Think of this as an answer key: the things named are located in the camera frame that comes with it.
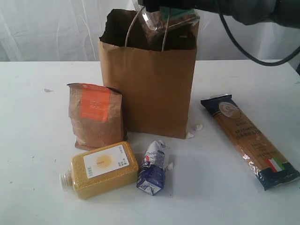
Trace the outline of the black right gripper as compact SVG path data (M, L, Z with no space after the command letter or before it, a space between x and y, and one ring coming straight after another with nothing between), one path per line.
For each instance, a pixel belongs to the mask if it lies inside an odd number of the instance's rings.
M138 0L140 6L145 6L148 12L157 12L161 7L175 9L198 9L208 12L217 12L216 0Z

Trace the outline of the black covered right arm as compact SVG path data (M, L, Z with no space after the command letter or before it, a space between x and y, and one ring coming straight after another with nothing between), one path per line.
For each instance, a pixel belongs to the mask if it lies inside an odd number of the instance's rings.
M290 28L300 27L299 0L139 0L148 12L160 7L198 9L232 16L244 25L273 22Z

